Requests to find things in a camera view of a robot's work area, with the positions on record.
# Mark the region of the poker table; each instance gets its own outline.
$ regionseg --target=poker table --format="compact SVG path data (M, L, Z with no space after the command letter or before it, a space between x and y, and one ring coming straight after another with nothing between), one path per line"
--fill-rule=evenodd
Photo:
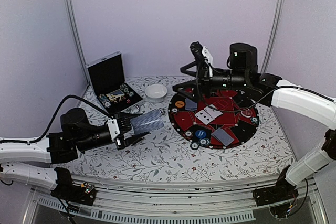
M199 146L221 149L232 148L246 143L256 133L259 125L259 114L256 107L241 111L242 108L251 106L253 102L239 90L217 90L208 97L203 96L209 105L224 111L222 115L215 118L210 123L204 123L196 114L203 110L206 105L200 101L196 110L186 108L187 100L179 94L172 97L168 107L169 119L174 129L191 142L191 148L197 149ZM212 134L222 128L233 142L225 146Z

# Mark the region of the white wall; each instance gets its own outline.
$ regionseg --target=white wall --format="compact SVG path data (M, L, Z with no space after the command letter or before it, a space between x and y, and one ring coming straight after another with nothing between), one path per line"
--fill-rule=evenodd
M336 0L285 0L267 72L336 98ZM277 110L298 158L324 137L319 123ZM330 223L336 221L336 165L315 175Z
M126 76L180 75L194 41L225 67L229 45L248 42L265 55L276 0L72 0L87 62L114 51Z
M82 95L64 0L0 0L0 80L0 137L41 135L64 96ZM59 117L51 130L60 130ZM1 224L22 221L28 191L0 184Z

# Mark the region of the wire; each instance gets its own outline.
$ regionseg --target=wire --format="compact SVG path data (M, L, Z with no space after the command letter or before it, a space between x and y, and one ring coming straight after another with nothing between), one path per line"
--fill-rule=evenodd
M200 66L201 66L201 63L197 66L197 72L196 72L196 89L197 89L197 95L199 96L199 98L205 103L205 105L207 107L209 107L209 104L206 103L206 101L204 100L203 98L203 95L201 94L200 92L200 87L199 87L199 82L198 82L198 75L199 75L199 72L200 72ZM269 91L267 94L265 94L262 98L260 98L258 101L256 101L255 103L253 103L251 106L249 107L246 107L246 108L243 108L243 109L240 109L240 110L219 110L217 108L214 108L214 107L210 107L211 109L213 110L216 110L216 111L220 111L220 112L231 112L231 113L236 113L236 112L241 112L241 111L245 111L245 110L248 110L248 109L251 109L253 108L255 105L257 105L259 102L261 102L264 98L266 98L268 95L270 95L271 93L273 93L274 91L278 90L278 89L284 89L284 88L292 88L292 89L299 89L299 90L303 90L303 91L307 91L309 93L312 93L312 94L315 94L319 97L322 97L328 101L331 101L331 102L334 102L333 99L329 98L329 97L326 97L325 95L323 94L320 94L318 92L315 92L315 91L312 91L310 89L306 89L306 88L302 88L302 87L297 87L297 86L280 86L280 87L276 87L274 89L272 89L271 91Z
M299 208L298 208L295 212L293 212L292 214L289 213L287 216L285 216L285 217L280 217L280 218L278 218L278 219L286 219L286 218L288 218L288 217L291 217L291 216L295 215L298 211L300 211L300 209L303 207L303 205L304 205L304 203L306 202L306 199L307 199L307 197L308 197L308 188L309 188L308 180L307 180L306 178L305 178L305 181L306 181L306 195L304 196L304 199L303 199L301 205L299 206Z
M50 122L49 122L47 128L45 129L44 133L43 133L40 137L38 137L37 139L32 140L32 141L4 139L4 140L0 140L0 144L3 144L3 143L34 144L34 143L37 143L37 142L41 141L41 140L43 139L43 137L44 137L45 135L47 135L47 133L48 133L48 131L49 131L49 129L50 129L50 127L51 127L53 121L55 120L55 117L56 117L58 111L59 111L60 108L62 107L63 103L64 103L66 100L70 99L70 98L77 99L77 100L79 100L79 101L81 101L81 102L83 102L83 103L85 103L85 104L91 106L92 108L96 109L97 111L99 111L100 113L106 115L107 117L111 118L111 115L110 115L109 113L107 113L106 111L102 110L101 108L99 108L98 106L94 105L93 103L91 103L91 102L89 102L89 101L85 100L84 98L79 97L79 96L77 96L77 95L70 94L70 95L67 95L66 97L64 97L64 98L61 100L61 102L58 104L58 106L57 106L57 108L56 108L56 110L55 110L53 116L51 117L51 120L50 120Z
M308 185L308 180L305 178L305 181L306 181L306 195L304 196L304 199L303 199L303 202L301 203L301 205L299 206L299 208L293 212L292 214L289 214L288 216L293 216L294 214L296 214L298 211L300 211L300 209L303 207L304 203L306 202L306 199L308 197L308 188L309 188L309 185Z
M0 179L0 181L3 183L3 184L5 184L6 186L11 186L13 183L14 183L14 181L12 180L12 182L10 182L9 184L8 183L6 183L6 182L3 182L1 179Z
M230 56L227 57L227 60L226 60L226 66L227 66L229 69L232 69L232 68L230 67L229 63L230 63Z
M59 202L61 202L62 206L64 207L65 211L67 212L68 215L68 219L72 224L76 224L76 222L74 221L74 219L72 218L71 213L69 212L68 208L65 206L65 204L63 203L63 201L58 197L58 195L56 195L56 198L58 199Z
M218 71L216 68L214 68L210 63L208 63L208 65L211 67L211 69L216 72L216 73L222 73L220 71Z

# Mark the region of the white table surface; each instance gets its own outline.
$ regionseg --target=white table surface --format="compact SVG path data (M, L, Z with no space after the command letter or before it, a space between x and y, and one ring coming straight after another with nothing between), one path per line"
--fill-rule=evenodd
M189 77L133 77L126 82L144 100L137 105L140 112L167 109L174 95L172 85L189 80ZM161 83L168 88L168 95L162 103L145 99L144 89L151 84ZM91 88L85 99L99 105ZM86 104L90 123L101 125L107 119L100 112ZM277 122L273 111L257 105L260 125L254 137L244 145L227 150L190 148L190 142L183 139L170 125L168 115L164 116L165 127L152 131L136 146L118 151L114 145L79 153L79 158L67 164L57 165L74 174L100 178L139 180L146 182L196 182L250 178L279 173L291 164L292 151ZM126 112L137 111L135 105Z

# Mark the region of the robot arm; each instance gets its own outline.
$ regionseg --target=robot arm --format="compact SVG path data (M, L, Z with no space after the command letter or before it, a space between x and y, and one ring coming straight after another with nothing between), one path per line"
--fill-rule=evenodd
M336 102L330 97L296 86L273 74L257 72L257 49L248 44L230 45L229 70L213 68L208 62L208 49L198 42L190 46L195 61L181 72L196 80L175 85L173 90L195 102L204 101L212 90L241 90L250 99L266 106L292 110L312 118L329 128L325 140L299 161L286 167L274 187L256 189L257 205L272 204L297 196L296 186L305 178L336 160ZM188 70L197 66L196 72Z
M62 132L49 133L42 138L0 138L0 179L40 186L51 190L52 196L92 205L96 195L94 186L88 183L74 185L67 169L39 168L19 162L67 163L78 158L77 150L84 153L112 143L117 149L123 149L148 134L124 139L124 133L131 130L130 119L136 116L139 114L120 112L104 125L94 126L89 124L83 109L74 108L61 116Z

